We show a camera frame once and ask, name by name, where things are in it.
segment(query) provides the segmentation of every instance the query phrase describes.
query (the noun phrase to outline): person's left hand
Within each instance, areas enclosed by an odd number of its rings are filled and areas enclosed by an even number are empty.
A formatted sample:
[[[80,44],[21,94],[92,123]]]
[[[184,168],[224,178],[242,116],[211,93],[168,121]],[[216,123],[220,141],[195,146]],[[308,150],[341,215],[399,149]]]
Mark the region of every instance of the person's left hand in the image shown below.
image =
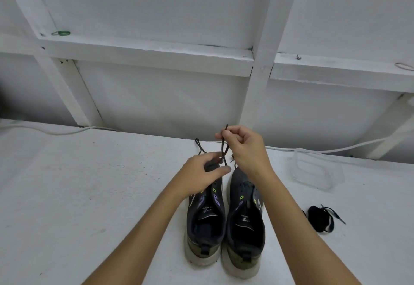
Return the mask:
[[[230,173],[231,167],[229,166],[222,166],[211,172],[204,171],[204,164],[211,160],[220,162],[221,152],[209,152],[190,157],[170,181],[169,187],[173,188],[184,200],[192,194],[203,191],[216,179]]]

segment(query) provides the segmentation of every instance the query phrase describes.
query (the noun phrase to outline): shoe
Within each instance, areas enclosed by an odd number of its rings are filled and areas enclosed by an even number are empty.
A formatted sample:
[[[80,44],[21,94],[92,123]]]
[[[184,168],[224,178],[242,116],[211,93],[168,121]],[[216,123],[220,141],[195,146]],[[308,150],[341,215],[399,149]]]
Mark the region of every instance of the shoe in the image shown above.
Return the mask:
[[[210,172],[218,167],[219,164],[208,162],[204,170]],[[197,266],[209,266],[220,257],[226,228],[222,189],[220,177],[202,192],[189,197],[184,253]]]
[[[223,266],[229,274],[248,279],[259,271],[265,246],[262,196],[237,167],[227,186],[227,198],[230,209],[221,250]]]

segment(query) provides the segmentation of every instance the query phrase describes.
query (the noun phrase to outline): white cable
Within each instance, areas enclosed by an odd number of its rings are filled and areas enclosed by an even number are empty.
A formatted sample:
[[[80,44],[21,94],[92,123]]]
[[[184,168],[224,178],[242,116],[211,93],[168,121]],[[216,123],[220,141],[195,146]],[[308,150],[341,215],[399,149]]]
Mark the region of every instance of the white cable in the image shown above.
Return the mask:
[[[303,150],[304,150],[304,152],[309,152],[309,153],[334,153],[334,152],[341,152],[341,151],[351,150],[351,149],[354,149],[356,147],[362,147],[362,146],[366,146],[368,144],[377,143],[377,142],[385,141],[385,140],[388,140],[388,139],[392,139],[392,138],[395,138],[395,137],[400,136],[400,135],[408,135],[408,134],[413,133],[413,132],[414,132],[414,130],[400,132],[400,133],[395,133],[392,136],[388,136],[388,137],[385,137],[385,138],[380,138],[380,139],[375,139],[375,140],[361,142],[361,143],[355,144],[353,146],[343,147],[341,149],[324,150],[324,151],[313,151],[313,150],[306,150],[306,149],[303,149]],[[288,147],[270,147],[270,146],[265,146],[265,147],[266,147],[266,149],[278,150],[278,151],[295,151],[296,150],[294,148],[288,148]]]
[[[71,132],[68,132],[68,133],[57,133],[57,132],[48,131],[46,129],[39,128],[39,127],[36,127],[36,126],[29,126],[29,125],[0,125],[0,129],[7,129],[7,128],[29,128],[29,129],[37,130],[37,131],[40,131],[40,132],[43,132],[43,133],[45,133],[47,135],[52,135],[52,136],[74,135],[75,133],[80,133],[82,131],[85,131],[85,130],[88,130],[88,129],[92,129],[92,128],[105,129],[105,130],[111,130],[111,131],[119,131],[119,130],[112,129],[112,128],[105,128],[105,127],[98,127],[98,126],[90,126],[90,127],[78,128],[78,130],[71,131]]]

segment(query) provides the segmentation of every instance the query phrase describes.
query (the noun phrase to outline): white table surface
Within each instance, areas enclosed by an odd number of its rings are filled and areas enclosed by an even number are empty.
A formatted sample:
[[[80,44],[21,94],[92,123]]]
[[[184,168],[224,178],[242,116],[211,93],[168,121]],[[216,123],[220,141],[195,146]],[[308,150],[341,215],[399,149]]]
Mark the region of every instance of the white table surface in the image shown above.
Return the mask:
[[[218,143],[202,146],[220,150]],[[197,149],[192,140],[102,130],[70,136],[0,131],[0,284],[80,284]],[[268,153],[302,209],[323,204],[345,220],[322,238],[363,284],[414,283],[414,165],[344,157],[345,183],[324,193],[291,181],[292,153]],[[226,275],[220,261],[208,268],[187,263],[185,217],[184,202],[145,284],[293,284],[266,212],[261,268],[248,281]]]

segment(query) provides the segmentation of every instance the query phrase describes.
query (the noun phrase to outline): clear plastic lid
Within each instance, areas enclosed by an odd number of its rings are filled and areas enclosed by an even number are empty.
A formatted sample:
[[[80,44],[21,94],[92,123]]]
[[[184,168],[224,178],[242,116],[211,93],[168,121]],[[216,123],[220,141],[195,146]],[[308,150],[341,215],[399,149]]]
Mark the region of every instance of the clear plastic lid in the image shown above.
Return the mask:
[[[294,181],[328,192],[345,182],[342,166],[336,157],[301,148],[293,153],[290,173]]]

